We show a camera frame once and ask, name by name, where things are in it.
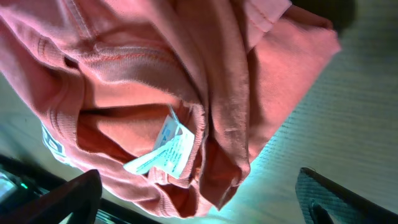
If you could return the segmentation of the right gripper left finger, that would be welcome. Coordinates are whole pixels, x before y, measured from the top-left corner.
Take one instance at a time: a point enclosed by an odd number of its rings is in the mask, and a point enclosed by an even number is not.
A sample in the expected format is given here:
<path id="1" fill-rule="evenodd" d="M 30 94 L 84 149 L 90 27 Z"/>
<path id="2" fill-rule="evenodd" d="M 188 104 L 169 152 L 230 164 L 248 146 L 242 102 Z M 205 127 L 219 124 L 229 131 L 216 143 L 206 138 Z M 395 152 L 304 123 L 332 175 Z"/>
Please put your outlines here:
<path id="1" fill-rule="evenodd" d="M 100 207 L 102 183 L 97 170 L 89 170 L 31 201 L 11 213 L 1 216 L 1 223 L 68 223 L 92 224 Z"/>

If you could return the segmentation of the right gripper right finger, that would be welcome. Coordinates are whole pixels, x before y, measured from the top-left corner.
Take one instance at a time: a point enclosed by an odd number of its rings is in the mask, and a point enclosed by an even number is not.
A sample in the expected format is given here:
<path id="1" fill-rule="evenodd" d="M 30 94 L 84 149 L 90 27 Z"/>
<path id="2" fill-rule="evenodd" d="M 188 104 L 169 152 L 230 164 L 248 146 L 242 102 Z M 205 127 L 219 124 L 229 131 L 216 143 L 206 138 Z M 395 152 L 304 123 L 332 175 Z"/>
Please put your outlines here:
<path id="1" fill-rule="evenodd" d="M 397 223 L 393 213 L 307 167 L 298 173 L 295 192 L 306 223 Z"/>

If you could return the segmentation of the red orange t-shirt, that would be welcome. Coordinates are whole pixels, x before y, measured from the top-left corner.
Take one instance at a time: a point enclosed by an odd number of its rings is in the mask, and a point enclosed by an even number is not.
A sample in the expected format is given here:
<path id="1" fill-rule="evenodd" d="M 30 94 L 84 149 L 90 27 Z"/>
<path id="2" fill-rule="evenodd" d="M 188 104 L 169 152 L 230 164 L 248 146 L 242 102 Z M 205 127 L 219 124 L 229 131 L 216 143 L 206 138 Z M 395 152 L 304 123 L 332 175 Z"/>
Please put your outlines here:
<path id="1" fill-rule="evenodd" d="M 339 50 L 290 1 L 1 2 L 1 72 L 46 146 L 158 217 L 225 206 Z"/>

